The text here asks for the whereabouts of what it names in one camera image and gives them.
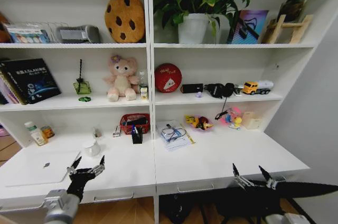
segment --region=wooden easel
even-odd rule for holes
[[[277,23],[276,19],[270,21],[267,27],[267,31],[263,37],[262,43],[276,43],[277,38],[281,33],[281,30],[283,28],[288,27],[293,28],[292,37],[289,43],[299,43],[301,41],[301,38],[304,35],[305,30],[312,21],[313,15],[312,14],[306,15],[303,21],[300,23],[284,23],[285,16],[286,16],[285,14],[282,14],[279,17]]]

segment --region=drawer handle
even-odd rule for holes
[[[120,200],[128,200],[132,199],[134,197],[134,192],[131,196],[124,197],[124,198],[115,198],[115,199],[97,199],[97,197],[94,197],[93,202],[94,203],[105,203],[105,202],[113,202],[113,201],[120,201]]]
[[[43,208],[44,202],[42,202],[37,207],[24,207],[24,208],[4,208],[0,207],[0,213],[7,213],[7,212],[18,212],[18,211],[33,211]]]
[[[206,189],[197,189],[197,190],[188,190],[188,191],[181,191],[179,187],[177,187],[177,191],[179,193],[190,193],[190,192],[199,192],[199,191],[211,191],[215,189],[215,187],[213,186],[213,183],[211,183],[211,188],[206,188]]]

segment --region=colorful poster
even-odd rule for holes
[[[231,44],[257,44],[268,10],[242,10]]]

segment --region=bear ear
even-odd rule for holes
[[[137,62],[135,58],[128,58],[128,64],[130,64],[135,70],[137,69]]]

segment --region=pink teddy bear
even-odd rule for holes
[[[136,59],[122,59],[115,55],[108,64],[111,75],[104,80],[111,85],[107,95],[109,101],[117,101],[119,96],[125,96],[128,101],[135,100],[136,93],[139,93],[139,78],[134,75],[137,70]]]

